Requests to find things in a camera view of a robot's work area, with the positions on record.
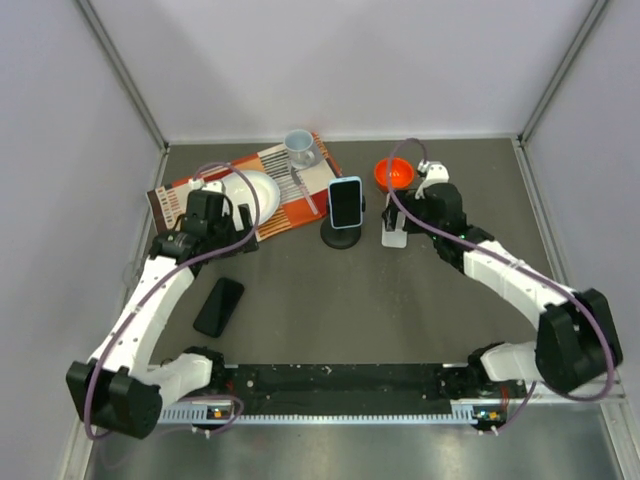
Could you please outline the black round-base phone stand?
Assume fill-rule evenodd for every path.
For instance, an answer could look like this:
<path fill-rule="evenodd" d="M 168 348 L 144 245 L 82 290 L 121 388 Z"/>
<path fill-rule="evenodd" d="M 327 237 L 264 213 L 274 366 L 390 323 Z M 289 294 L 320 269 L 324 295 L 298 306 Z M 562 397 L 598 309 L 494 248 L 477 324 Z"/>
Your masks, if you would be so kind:
<path fill-rule="evenodd" d="M 320 226 L 320 238 L 323 243 L 336 250 L 346 250 L 355 246 L 362 235 L 362 226 L 364 224 L 364 212 L 366 211 L 366 198 L 360 196 L 360 213 L 361 222 L 357 226 L 336 229 L 331 223 L 331 202 L 326 200 L 327 216 Z"/>

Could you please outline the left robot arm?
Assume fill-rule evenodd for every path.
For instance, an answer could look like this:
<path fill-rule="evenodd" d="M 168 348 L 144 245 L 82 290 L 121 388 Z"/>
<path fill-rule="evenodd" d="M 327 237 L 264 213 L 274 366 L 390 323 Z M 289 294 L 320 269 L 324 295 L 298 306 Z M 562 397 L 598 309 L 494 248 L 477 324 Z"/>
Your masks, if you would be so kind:
<path fill-rule="evenodd" d="M 162 409 L 199 390 L 216 396 L 227 374 L 218 354 L 191 347 L 162 367 L 149 367 L 151 355 L 178 300 L 203 264 L 251 250 L 260 217 L 258 196 L 233 205 L 228 196 L 193 190 L 178 230 L 157 235 L 143 273 L 111 331 L 85 362 L 75 361 L 66 383 L 87 437 L 110 432 L 143 439 Z"/>

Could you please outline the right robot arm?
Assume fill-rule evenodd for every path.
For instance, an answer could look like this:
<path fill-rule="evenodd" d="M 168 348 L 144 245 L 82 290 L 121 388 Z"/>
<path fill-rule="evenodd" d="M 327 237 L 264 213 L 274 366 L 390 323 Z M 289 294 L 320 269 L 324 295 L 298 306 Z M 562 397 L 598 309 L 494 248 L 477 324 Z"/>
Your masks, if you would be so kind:
<path fill-rule="evenodd" d="M 385 233 L 428 235 L 441 260 L 493 291 L 535 329 L 533 341 L 498 342 L 470 355 L 466 380 L 474 393 L 487 396 L 503 381 L 525 380 L 568 395 L 622 363 L 606 296 L 559 284 L 510 254 L 492 234 L 468 222 L 454 185 L 397 190 L 382 219 Z"/>

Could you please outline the white plastic phone stand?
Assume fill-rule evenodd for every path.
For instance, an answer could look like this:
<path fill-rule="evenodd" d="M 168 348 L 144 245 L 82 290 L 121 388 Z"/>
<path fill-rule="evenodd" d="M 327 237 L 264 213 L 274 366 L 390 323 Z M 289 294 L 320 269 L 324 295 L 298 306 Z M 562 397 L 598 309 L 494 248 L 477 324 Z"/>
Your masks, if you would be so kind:
<path fill-rule="evenodd" d="M 408 233 L 404 230 L 405 221 L 398 220 L 393 230 L 388 229 L 388 225 L 382 223 L 381 244 L 386 248 L 404 249 L 408 243 Z"/>

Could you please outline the light blue smartphone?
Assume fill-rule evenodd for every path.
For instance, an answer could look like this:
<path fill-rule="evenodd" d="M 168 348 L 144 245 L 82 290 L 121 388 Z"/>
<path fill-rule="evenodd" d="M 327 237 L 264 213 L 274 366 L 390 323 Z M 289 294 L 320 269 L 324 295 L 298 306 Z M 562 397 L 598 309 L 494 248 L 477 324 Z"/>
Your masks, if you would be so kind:
<path fill-rule="evenodd" d="M 340 177 L 328 185 L 329 217 L 336 230 L 360 227 L 363 223 L 363 189 L 358 176 Z"/>

